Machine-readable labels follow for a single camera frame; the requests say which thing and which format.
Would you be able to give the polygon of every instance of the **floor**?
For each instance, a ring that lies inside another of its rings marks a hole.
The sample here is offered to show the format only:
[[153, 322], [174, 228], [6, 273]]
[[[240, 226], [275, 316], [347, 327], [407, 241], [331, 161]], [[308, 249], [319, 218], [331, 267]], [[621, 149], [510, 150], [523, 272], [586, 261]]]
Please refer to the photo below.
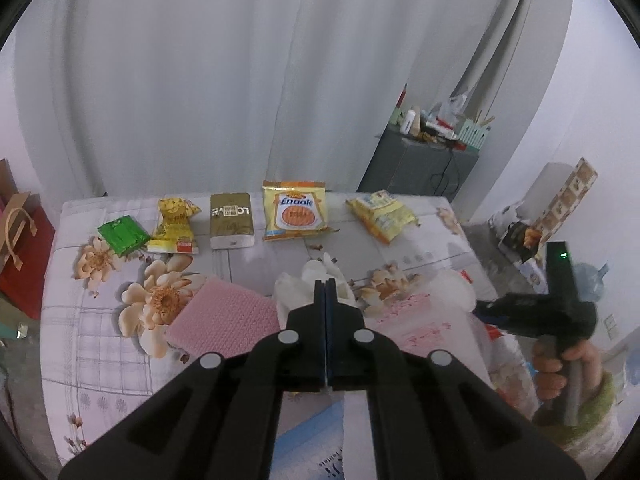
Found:
[[[499, 295], [532, 292], [529, 283], [498, 251], [487, 225], [465, 226], [464, 231]], [[6, 378], [14, 416], [11, 417], [4, 391], [0, 391], [0, 411], [10, 425], [11, 420], [15, 421], [18, 439], [35, 465], [47, 478], [55, 479], [60, 462], [49, 433], [40, 386], [39, 335], [38, 323], [34, 322], [26, 338], [8, 340], [6, 347], [0, 348], [0, 384]]]
[[[0, 348], [0, 367], [6, 372], [6, 388], [0, 392], [0, 410], [12, 426], [27, 455], [49, 479], [60, 471], [60, 461], [49, 433], [40, 381], [39, 323], [33, 322], [27, 337], [4, 340]], [[10, 401], [14, 416], [11, 417]]]

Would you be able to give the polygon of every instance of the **electrical cable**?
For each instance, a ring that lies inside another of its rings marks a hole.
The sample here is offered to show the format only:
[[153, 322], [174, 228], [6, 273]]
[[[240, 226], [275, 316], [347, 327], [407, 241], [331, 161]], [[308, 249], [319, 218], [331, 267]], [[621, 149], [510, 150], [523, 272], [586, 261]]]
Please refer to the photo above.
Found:
[[[449, 177], [445, 174], [447, 173], [447, 168], [449, 167], [449, 164], [451, 164], [451, 159], [453, 159], [453, 148], [449, 148], [449, 160], [447, 161], [446, 166], [444, 167], [444, 170], [442, 170], [441, 173], [432, 173], [431, 176], [429, 177], [429, 183], [431, 184], [431, 187], [433, 187], [433, 194], [435, 196], [443, 196], [444, 195], [444, 191], [447, 189], [447, 187], [449, 187]], [[438, 177], [440, 176], [440, 181], [438, 182], [437, 186], [433, 185], [433, 178], [434, 177]], [[442, 181], [444, 179], [447, 179], [447, 183], [444, 186], [444, 189], [442, 190], [442, 193], [438, 193], [438, 190], [440, 189], [440, 184], [442, 184]]]
[[[6, 350], [6, 343], [2, 339], [0, 339], [0, 348], [2, 348], [2, 357], [4, 358], [4, 354], [5, 352], [7, 352], [7, 350]], [[0, 375], [2, 375], [2, 378], [4, 379], [2, 380], [2, 384], [0, 385], [0, 387], [4, 390], [4, 400], [6, 401], [6, 406], [9, 410], [8, 415], [11, 421], [10, 429], [14, 432], [15, 439], [20, 444], [22, 444], [22, 441], [20, 440], [20, 436], [18, 435], [18, 424], [16, 423], [16, 420], [15, 420], [14, 398], [12, 397], [11, 390], [9, 389], [9, 373], [7, 372], [6, 367], [4, 366], [4, 362], [0, 364]], [[0, 413], [0, 416], [4, 418], [5, 422], [7, 422], [6, 417], [4, 417], [2, 413]]]
[[456, 189], [454, 189], [453, 192], [452, 192], [452, 195], [455, 196], [455, 194], [460, 189], [460, 168], [458, 167], [458, 163], [456, 161], [456, 157], [453, 156], [453, 152], [451, 153], [451, 158], [453, 159], [453, 165], [456, 168]]

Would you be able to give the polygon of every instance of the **yellow snack bag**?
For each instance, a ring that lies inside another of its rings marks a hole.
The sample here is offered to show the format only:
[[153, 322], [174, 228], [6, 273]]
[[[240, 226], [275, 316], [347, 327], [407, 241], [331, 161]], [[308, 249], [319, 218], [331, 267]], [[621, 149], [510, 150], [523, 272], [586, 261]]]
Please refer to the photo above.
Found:
[[265, 240], [313, 236], [329, 229], [324, 182], [262, 183]]
[[162, 221], [146, 244], [147, 252], [198, 254], [189, 218], [199, 213], [200, 208], [179, 197], [161, 198], [158, 207]]
[[389, 245], [405, 225], [418, 225], [418, 217], [385, 190], [346, 200], [351, 211], [365, 225], [367, 231]]

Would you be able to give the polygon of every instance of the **sleeve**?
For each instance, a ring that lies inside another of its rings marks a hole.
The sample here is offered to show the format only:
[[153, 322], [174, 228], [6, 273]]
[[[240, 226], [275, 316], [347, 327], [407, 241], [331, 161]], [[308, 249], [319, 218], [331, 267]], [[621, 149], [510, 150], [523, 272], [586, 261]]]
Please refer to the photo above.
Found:
[[[623, 442], [622, 432], [613, 407], [615, 391], [611, 374], [605, 372], [600, 392], [585, 402], [578, 411], [578, 426], [546, 426], [540, 430], [562, 447], [594, 479], [613, 459]], [[540, 420], [540, 410], [533, 418]]]

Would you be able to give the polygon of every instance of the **white wall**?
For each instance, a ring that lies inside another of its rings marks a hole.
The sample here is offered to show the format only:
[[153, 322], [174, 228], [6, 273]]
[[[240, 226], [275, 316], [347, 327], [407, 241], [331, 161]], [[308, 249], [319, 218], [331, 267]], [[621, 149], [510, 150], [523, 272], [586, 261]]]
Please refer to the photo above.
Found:
[[[626, 336], [611, 350], [611, 354], [616, 355], [618, 352], [623, 352], [625, 347], [625, 359], [628, 358], [631, 352], [640, 349], [640, 329], [636, 329]], [[616, 405], [616, 415], [623, 435], [627, 436], [636, 423], [636, 420], [638, 420], [638, 415], [640, 415], [640, 384], [634, 386], [627, 376], [624, 393], [625, 395], [622, 397], [622, 402]]]
[[[473, 220], [521, 199], [547, 162], [585, 157], [598, 180], [555, 239], [576, 262], [609, 263], [600, 319], [620, 338], [640, 326], [640, 49], [608, 0], [574, 0], [566, 39], [543, 101]], [[602, 323], [594, 342], [608, 349]]]
[[[602, 8], [602, 4], [598, 0], [596, 6]], [[545, 164], [552, 160], [582, 102], [593, 71], [600, 37], [590, 34], [593, 17], [589, 12], [593, 6], [593, 0], [573, 1], [564, 44], [540, 107], [471, 222], [483, 222], [496, 211], [521, 200]]]
[[24, 143], [14, 86], [15, 30], [0, 50], [0, 158], [9, 161], [15, 185], [20, 190], [42, 192]]
[[[575, 74], [579, 102], [553, 161], [583, 156], [598, 180], [556, 235], [575, 261], [609, 263], [600, 319], [614, 314], [624, 337], [640, 325], [640, 49], [608, 0], [582, 0], [582, 47], [593, 56]], [[588, 74], [583, 81], [580, 72]], [[594, 342], [613, 346], [602, 323]]]
[[[462, 221], [479, 219], [478, 208], [497, 185], [536, 116], [562, 52], [572, 5], [573, 0], [523, 0], [498, 48], [502, 55], [489, 63], [471, 96], [466, 110], [482, 110], [483, 116], [495, 116], [495, 121], [452, 202]], [[498, 208], [492, 205], [488, 215]]]

